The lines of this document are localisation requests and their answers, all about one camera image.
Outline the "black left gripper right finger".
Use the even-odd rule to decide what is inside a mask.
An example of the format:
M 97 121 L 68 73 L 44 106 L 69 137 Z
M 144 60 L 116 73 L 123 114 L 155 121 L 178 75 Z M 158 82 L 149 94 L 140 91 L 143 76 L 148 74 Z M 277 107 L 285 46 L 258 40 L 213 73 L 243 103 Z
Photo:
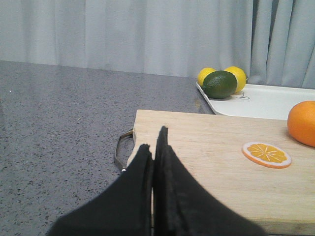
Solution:
M 162 127 L 154 160 L 154 231 L 157 236 L 265 236 L 256 223 L 208 193 L 183 166 Z

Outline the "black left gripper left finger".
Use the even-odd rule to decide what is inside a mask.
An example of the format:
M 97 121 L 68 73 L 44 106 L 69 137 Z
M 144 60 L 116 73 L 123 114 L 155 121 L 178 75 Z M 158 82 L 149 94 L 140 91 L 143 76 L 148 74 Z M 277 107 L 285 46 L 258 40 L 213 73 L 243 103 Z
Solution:
M 134 159 L 103 193 L 59 218 L 50 236 L 149 236 L 153 159 L 141 145 Z

